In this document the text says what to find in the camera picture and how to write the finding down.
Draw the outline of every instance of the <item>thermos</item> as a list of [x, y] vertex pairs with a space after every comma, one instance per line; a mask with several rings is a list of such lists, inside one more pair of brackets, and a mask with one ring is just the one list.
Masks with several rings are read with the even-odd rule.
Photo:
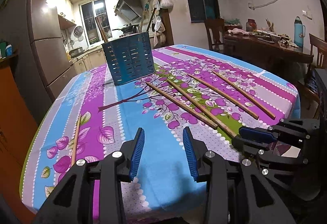
[[303, 40], [305, 37], [305, 26], [302, 24], [300, 17], [296, 17], [294, 22], [294, 43], [303, 51]]

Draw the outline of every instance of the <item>floral tablecloth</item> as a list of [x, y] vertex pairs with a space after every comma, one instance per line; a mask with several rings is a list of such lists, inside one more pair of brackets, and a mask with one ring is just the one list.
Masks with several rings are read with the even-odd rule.
[[[166, 79], [184, 89], [212, 114], [237, 132], [239, 127], [267, 128], [292, 113], [300, 117], [295, 87], [258, 67], [219, 53], [186, 45], [153, 50], [153, 75], [115, 86], [106, 64], [72, 79], [51, 106], [30, 146], [22, 171], [22, 202], [36, 212], [70, 167], [76, 121], [82, 115], [76, 159], [101, 160], [132, 140], [138, 127], [145, 144], [137, 177], [122, 183], [126, 217], [130, 223], [154, 222], [179, 215], [204, 201], [205, 183], [190, 175], [183, 147], [183, 127], [227, 160], [239, 153], [220, 129], [213, 130], [177, 105], [150, 90], [150, 82], [176, 99], [189, 103]], [[236, 83], [276, 115], [272, 120], [233, 87], [216, 77], [215, 70]], [[201, 77], [259, 115], [255, 120], [242, 109], [187, 76]], [[99, 193], [94, 192], [94, 218], [99, 216]]]

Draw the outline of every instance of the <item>window frame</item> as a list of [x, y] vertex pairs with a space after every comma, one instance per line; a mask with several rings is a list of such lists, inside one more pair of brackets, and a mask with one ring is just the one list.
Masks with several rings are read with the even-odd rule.
[[[96, 31], [98, 33], [98, 37], [100, 39], [100, 41], [98, 42], [95, 42], [93, 44], [90, 44], [90, 41], [89, 41], [89, 37], [87, 35], [87, 31], [86, 31], [86, 27], [85, 27], [85, 22], [84, 22], [84, 15], [83, 15], [83, 11], [82, 11], [82, 5], [85, 5], [85, 4], [88, 4], [90, 2], [92, 2], [92, 10], [93, 10], [93, 15], [94, 17], [97, 16], [96, 15], [96, 12], [95, 12], [95, 9], [94, 9], [94, 1], [98, 1], [98, 0], [88, 0], [88, 1], [84, 1], [83, 3], [79, 4], [78, 7], [80, 9], [80, 15], [81, 15], [81, 19], [82, 19], [82, 24], [83, 24], [83, 28], [84, 28], [84, 31], [85, 31], [85, 37], [86, 37], [86, 42], [87, 42], [87, 45], [89, 47], [93, 47], [93, 46], [98, 46], [98, 45], [101, 45], [104, 43], [104, 40], [102, 40], [102, 37], [101, 37], [101, 33], [100, 33], [100, 30], [99, 30], [99, 27], [97, 26], [97, 24], [95, 23], [95, 26], [96, 26]], [[108, 12], [107, 12], [107, 0], [104, 0], [104, 6], [106, 8], [106, 13], [107, 13], [107, 17], [108, 17]]]

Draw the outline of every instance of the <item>silver screw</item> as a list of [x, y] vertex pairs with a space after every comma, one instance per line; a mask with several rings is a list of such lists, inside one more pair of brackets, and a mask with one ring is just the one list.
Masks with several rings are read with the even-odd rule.
[[78, 166], [83, 166], [84, 164], [85, 164], [85, 160], [78, 160], [78, 161], [76, 161], [76, 165], [78, 165]]
[[112, 153], [112, 156], [114, 157], [114, 158], [120, 158], [121, 156], [122, 156], [122, 152], [120, 152], [120, 151], [115, 151], [115, 152], [113, 152]]
[[209, 157], [209, 158], [213, 158], [215, 156], [215, 152], [213, 152], [213, 151], [207, 151], [207, 152], [205, 152], [205, 155], [207, 157]]
[[249, 166], [249, 165], [251, 165], [251, 161], [245, 159], [245, 160], [242, 160], [242, 164], [243, 164], [244, 166]]

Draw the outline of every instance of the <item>range hood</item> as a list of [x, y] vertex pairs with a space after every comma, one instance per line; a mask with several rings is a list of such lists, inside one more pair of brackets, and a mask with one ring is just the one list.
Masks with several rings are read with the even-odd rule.
[[115, 11], [120, 12], [132, 24], [142, 20], [143, 9], [140, 0], [119, 0]]

